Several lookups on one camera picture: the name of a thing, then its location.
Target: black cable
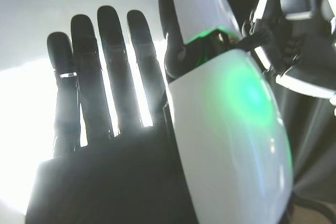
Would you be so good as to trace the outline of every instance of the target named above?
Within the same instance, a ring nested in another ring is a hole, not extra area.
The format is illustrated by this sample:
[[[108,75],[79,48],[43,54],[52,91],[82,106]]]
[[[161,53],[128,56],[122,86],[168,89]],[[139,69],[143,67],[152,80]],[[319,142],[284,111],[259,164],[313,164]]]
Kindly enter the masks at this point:
[[[336,224],[336,215],[330,208],[328,208],[324,204],[313,200],[301,198],[296,194],[293,194],[292,200],[295,205],[317,211],[325,216],[332,224]]]

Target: black finger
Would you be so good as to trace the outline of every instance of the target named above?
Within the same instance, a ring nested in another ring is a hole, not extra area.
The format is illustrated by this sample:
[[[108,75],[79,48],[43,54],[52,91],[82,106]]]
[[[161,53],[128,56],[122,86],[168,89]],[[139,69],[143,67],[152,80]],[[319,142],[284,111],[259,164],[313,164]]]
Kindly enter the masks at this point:
[[[158,113],[162,112],[160,103],[165,86],[148,23],[138,10],[127,14],[128,29],[134,46],[136,60],[145,90],[148,107],[153,123]]]
[[[113,130],[97,40],[88,16],[77,15],[72,18],[71,36],[88,144],[106,141],[113,135]]]
[[[139,128],[137,95],[118,14],[113,7],[102,6],[97,16],[120,132]]]
[[[52,33],[48,36],[47,46],[58,87],[54,156],[60,156],[80,148],[77,77],[68,36]]]

